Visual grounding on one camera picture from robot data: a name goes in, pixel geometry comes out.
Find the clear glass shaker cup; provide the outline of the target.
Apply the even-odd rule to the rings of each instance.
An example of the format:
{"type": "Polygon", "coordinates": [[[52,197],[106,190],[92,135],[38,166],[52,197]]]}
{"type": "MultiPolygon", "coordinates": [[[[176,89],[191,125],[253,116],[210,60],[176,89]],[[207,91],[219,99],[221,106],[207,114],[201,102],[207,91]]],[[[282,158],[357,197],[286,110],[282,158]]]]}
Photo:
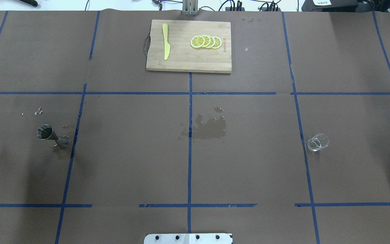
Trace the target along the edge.
{"type": "Polygon", "coordinates": [[[330,139],[326,134],[316,134],[307,142],[307,147],[312,152],[320,151],[329,146],[330,139]]]}

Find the steel jigger measuring cup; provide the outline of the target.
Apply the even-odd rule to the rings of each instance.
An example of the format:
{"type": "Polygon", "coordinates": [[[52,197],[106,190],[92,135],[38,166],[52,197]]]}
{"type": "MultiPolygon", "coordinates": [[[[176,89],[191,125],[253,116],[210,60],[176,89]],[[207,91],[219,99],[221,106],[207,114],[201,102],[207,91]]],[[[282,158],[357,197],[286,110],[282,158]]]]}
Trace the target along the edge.
{"type": "Polygon", "coordinates": [[[40,140],[52,140],[61,149],[67,148],[68,145],[70,144],[69,139],[57,136],[53,127],[51,127],[51,125],[48,124],[44,124],[38,128],[37,137],[40,140]]]}

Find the wooden cutting board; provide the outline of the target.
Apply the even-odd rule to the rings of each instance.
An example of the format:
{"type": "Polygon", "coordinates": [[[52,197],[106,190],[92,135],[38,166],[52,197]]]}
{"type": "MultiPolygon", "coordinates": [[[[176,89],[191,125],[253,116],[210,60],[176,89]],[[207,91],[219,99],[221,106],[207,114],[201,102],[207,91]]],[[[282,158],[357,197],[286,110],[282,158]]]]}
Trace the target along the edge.
{"type": "Polygon", "coordinates": [[[150,48],[146,69],[149,71],[230,74],[232,72],[232,25],[218,21],[158,20],[151,22],[150,48]],[[161,25],[169,26],[169,58],[164,60],[164,37],[161,25]],[[195,36],[220,37],[218,49],[192,48],[195,36]]]}

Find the yellow plastic knife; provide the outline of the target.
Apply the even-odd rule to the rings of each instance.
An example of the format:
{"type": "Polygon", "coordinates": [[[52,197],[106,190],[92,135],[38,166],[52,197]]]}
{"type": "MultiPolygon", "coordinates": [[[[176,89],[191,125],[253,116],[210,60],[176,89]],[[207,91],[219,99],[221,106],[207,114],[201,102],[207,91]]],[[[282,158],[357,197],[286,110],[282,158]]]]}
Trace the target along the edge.
{"type": "Polygon", "coordinates": [[[169,39],[169,26],[167,23],[161,25],[162,33],[164,37],[164,60],[166,61],[169,58],[171,46],[168,42],[169,39]]]}

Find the black power box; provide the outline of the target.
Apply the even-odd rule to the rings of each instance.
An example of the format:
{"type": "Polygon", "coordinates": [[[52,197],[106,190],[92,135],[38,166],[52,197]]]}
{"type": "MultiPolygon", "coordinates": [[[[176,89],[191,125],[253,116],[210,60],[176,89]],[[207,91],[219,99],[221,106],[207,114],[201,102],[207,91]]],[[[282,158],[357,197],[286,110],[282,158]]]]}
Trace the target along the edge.
{"type": "Polygon", "coordinates": [[[302,12],[356,12],[373,11],[375,2],[371,0],[305,0],[302,12]]]}

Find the aluminium frame post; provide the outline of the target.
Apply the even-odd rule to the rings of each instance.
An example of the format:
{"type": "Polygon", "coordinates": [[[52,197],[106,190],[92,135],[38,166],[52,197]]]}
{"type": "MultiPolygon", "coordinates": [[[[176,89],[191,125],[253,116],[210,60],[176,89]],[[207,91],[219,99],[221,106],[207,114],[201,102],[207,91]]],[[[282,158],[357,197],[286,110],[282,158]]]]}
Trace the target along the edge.
{"type": "Polygon", "coordinates": [[[182,14],[196,16],[199,13],[198,0],[182,0],[182,14]]]}

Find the white pedestal column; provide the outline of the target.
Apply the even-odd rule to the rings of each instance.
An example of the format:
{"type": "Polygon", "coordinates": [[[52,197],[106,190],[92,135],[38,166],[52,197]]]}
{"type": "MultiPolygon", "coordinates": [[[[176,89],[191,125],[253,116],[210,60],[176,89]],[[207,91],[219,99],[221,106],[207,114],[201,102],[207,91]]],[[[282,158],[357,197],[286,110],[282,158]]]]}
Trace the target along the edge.
{"type": "Polygon", "coordinates": [[[232,244],[230,233],[157,233],[148,234],[144,244],[232,244]]]}

